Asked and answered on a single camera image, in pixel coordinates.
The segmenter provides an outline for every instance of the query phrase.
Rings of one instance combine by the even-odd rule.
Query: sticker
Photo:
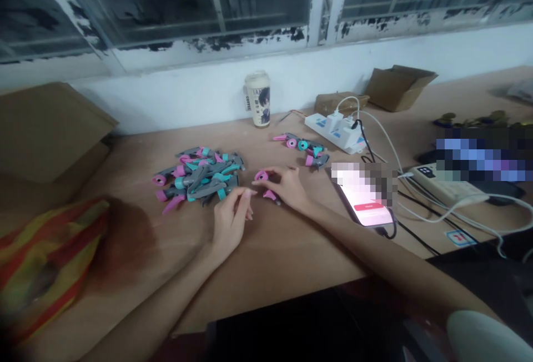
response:
[[[475,244],[476,242],[470,237],[465,235],[460,230],[454,230],[453,232],[446,232],[446,236],[455,244],[456,247],[467,247],[469,245]]]

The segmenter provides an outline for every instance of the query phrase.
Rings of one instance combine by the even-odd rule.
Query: phone screen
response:
[[[338,185],[348,201],[352,214],[363,226],[380,226],[393,222],[387,207],[379,203],[376,198],[376,189],[370,184],[365,184],[365,180],[358,180],[357,172],[354,174],[354,182],[350,184]]]

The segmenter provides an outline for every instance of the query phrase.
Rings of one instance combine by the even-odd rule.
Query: hand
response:
[[[301,185],[298,173],[299,168],[294,166],[277,166],[263,168],[268,174],[275,173],[281,177],[281,181],[273,183],[268,180],[257,180],[252,182],[254,185],[259,185],[272,190],[283,200],[285,204],[296,209],[299,212],[303,212],[309,205],[310,199],[307,196],[303,186]]]
[[[257,192],[246,187],[234,187],[214,208],[213,249],[223,258],[227,258],[243,238],[244,221],[252,220],[250,197],[253,194]]]

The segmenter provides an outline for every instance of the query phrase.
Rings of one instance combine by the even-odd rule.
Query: window frame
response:
[[[86,0],[56,0],[82,34],[92,53],[79,56],[47,56],[37,61],[14,62],[0,66],[0,73],[10,75],[9,86],[28,85],[28,72],[39,69],[37,81],[66,81],[81,77],[123,76],[126,74],[168,69],[225,59],[264,54],[298,52],[306,48],[336,44],[377,41],[389,37],[410,37],[487,26],[522,23],[533,19],[533,6],[500,3],[491,7],[460,6],[416,12],[391,12],[398,0],[392,0],[389,13],[342,18],[344,0],[310,0],[308,22],[293,27],[261,27],[254,31],[182,37],[171,41],[142,43],[132,47],[114,47],[106,31],[95,18],[95,5]],[[217,19],[224,27],[220,0],[213,0]],[[450,11],[457,14],[450,16]],[[0,47],[6,44],[0,41]]]

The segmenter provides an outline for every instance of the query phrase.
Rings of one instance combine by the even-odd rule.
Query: window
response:
[[[533,0],[1,0],[0,72],[120,75],[524,21]]]
[[[0,2],[0,62],[92,53],[55,0]]]

